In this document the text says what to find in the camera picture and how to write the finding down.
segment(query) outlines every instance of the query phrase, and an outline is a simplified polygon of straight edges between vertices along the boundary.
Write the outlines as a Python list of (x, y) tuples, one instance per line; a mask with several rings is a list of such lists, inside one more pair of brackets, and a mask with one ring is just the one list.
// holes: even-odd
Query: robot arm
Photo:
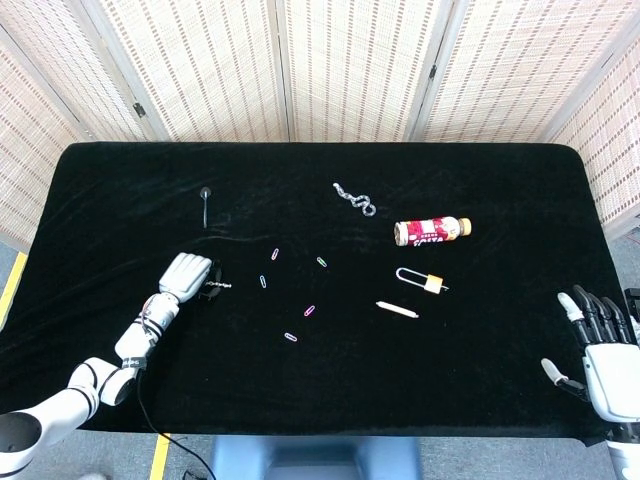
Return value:
[(640, 348), (615, 303), (578, 285), (574, 292), (581, 307), (566, 293), (558, 300), (584, 348), (587, 385), (570, 380), (546, 358), (542, 368), (555, 386), (591, 402), (600, 418), (614, 424), (607, 445), (616, 476), (640, 479)]
[(43, 447), (62, 440), (89, 420), (100, 403), (115, 406), (131, 391), (140, 369), (178, 313), (193, 297), (211, 268), (211, 260), (181, 253), (160, 279), (138, 318), (116, 344), (118, 368), (99, 358), (78, 365), (67, 388), (35, 407), (0, 415), (0, 478), (17, 478)]

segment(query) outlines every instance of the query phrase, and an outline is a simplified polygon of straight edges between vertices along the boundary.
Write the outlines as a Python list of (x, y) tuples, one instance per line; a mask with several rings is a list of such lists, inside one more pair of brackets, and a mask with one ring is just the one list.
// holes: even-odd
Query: metal chain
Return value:
[(373, 217), (376, 214), (376, 207), (371, 203), (371, 199), (368, 195), (358, 195), (357, 197), (354, 197), (350, 193), (345, 192), (339, 183), (334, 183), (333, 188), (336, 189), (338, 195), (345, 200), (349, 200), (352, 206), (362, 208), (362, 214), (365, 217)]

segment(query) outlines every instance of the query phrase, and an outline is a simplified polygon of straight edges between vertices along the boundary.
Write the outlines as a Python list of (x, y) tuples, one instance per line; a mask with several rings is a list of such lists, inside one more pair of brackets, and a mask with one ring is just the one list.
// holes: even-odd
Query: table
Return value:
[[(377, 214), (352, 208), (336, 181), (369, 195)], [(213, 192), (206, 230), (203, 186)], [(395, 245), (394, 222), (444, 215), (469, 217), (472, 234)], [(162, 431), (605, 430), (540, 368), (549, 357), (583, 378), (557, 292), (580, 283), (622, 304), (582, 162), (567, 147), (72, 145), (0, 335), (0, 411), (60, 390), (88, 357), (117, 364), (115, 342), (180, 251), (220, 259), (233, 287), (182, 306), (151, 357), (144, 396)], [(402, 283), (398, 267), (444, 277), (450, 291)], [(85, 428), (148, 431), (134, 398), (103, 406)]]

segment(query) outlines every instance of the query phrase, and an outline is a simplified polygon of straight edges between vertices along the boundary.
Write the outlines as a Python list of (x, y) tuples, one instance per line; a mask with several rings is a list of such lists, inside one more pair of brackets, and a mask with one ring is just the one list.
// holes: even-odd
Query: beige woven screen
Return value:
[(2, 0), (0, 22), (94, 138), (146, 139), (67, 1)]
[(640, 214), (640, 39), (553, 139), (582, 157), (605, 230)]
[(287, 140), (267, 0), (101, 3), (172, 140)]
[(0, 122), (0, 233), (25, 248), (60, 154), (82, 138), (2, 44)]
[(402, 140), (440, 3), (285, 0), (294, 140)]
[(535, 141), (637, 0), (472, 0), (426, 141)]

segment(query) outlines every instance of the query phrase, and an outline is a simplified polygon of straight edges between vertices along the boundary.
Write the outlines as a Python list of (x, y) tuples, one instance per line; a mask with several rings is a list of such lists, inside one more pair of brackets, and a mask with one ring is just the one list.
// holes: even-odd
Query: floor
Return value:
[[(622, 288), (640, 287), (640, 230), (613, 241), (609, 247)], [(0, 244), (0, 291), (15, 258), (15, 251)], [(163, 477), (159, 468), (162, 456), (154, 457), (157, 438), (148, 434), (76, 431), (37, 457), (21, 479), (77, 480), (84, 474), (99, 472), (113, 480), (179, 480), (185, 470), (205, 478), (204, 468), (197, 460), (173, 445), (168, 450)], [(213, 437), (174, 438), (208, 458)], [(569, 439), (423, 438), (421, 458), (424, 480), (615, 479), (603, 443), (587, 448)]]

